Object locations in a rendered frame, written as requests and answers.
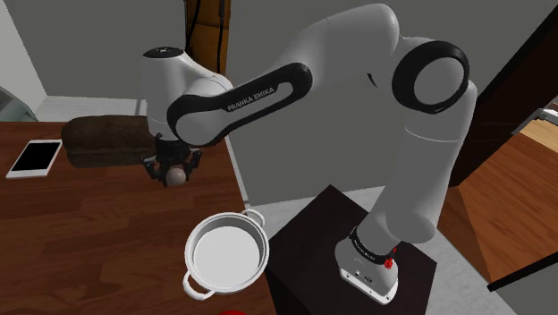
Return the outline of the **dark brown bread loaf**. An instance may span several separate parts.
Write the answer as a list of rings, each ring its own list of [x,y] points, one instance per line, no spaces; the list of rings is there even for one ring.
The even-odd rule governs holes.
[[[156,154],[143,115],[83,116],[67,122],[61,139],[76,168],[140,165]]]

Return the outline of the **white two-handled pot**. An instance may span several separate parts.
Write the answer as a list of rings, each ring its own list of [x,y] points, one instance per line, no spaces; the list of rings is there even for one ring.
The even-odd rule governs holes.
[[[266,220],[254,209],[207,217],[191,231],[184,247],[184,292],[196,301],[235,294],[252,285],[268,263]]]

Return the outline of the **brown wooden table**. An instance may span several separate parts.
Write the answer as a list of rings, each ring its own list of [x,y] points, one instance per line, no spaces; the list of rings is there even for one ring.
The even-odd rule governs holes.
[[[244,209],[225,143],[181,186],[142,166],[77,169],[60,152],[45,177],[7,172],[59,123],[0,123],[0,315],[275,315],[267,282],[197,302],[182,288],[192,229]]]

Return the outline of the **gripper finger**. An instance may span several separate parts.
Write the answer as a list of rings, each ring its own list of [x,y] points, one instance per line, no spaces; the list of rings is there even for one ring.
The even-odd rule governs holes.
[[[199,167],[199,162],[202,158],[202,151],[200,149],[192,149],[190,151],[190,159],[183,162],[183,171],[186,176],[186,181],[190,180],[192,171]]]
[[[157,163],[156,156],[145,157],[143,159],[143,166],[145,167],[150,178],[161,182],[164,187],[167,187],[168,182],[166,176],[169,167],[166,164],[162,164],[161,166],[156,166],[156,163]]]

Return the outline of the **dark brown wooden cabinet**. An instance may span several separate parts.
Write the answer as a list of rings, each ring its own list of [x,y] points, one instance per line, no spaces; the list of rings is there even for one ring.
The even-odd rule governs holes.
[[[558,153],[519,132],[558,96],[558,5],[488,84],[438,228],[498,290],[558,262]]]

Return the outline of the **brown wooden door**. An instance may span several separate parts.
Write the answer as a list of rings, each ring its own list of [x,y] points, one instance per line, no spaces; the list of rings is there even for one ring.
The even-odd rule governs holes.
[[[226,74],[231,0],[183,0],[186,51],[208,70]]]

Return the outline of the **grey rounded appliance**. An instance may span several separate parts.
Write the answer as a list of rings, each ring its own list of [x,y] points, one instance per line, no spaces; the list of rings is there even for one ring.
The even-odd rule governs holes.
[[[37,122],[32,110],[13,93],[0,86],[0,122]]]

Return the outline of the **white tablet with black screen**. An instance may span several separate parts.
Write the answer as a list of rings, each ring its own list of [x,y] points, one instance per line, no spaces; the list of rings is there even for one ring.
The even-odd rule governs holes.
[[[47,176],[61,147],[61,140],[30,140],[5,178],[21,179]]]

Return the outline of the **beige egg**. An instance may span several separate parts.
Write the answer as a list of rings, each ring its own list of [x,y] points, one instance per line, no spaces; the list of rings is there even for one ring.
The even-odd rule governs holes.
[[[187,181],[184,170],[180,167],[174,167],[168,170],[166,174],[166,182],[169,186],[182,185]]]

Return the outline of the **dark robot stand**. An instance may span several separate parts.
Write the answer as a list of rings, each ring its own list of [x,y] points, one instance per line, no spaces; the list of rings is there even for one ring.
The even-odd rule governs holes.
[[[436,262],[397,246],[399,287],[386,305],[343,280],[334,247],[367,211],[327,186],[269,241],[266,280],[277,315],[426,315]]]

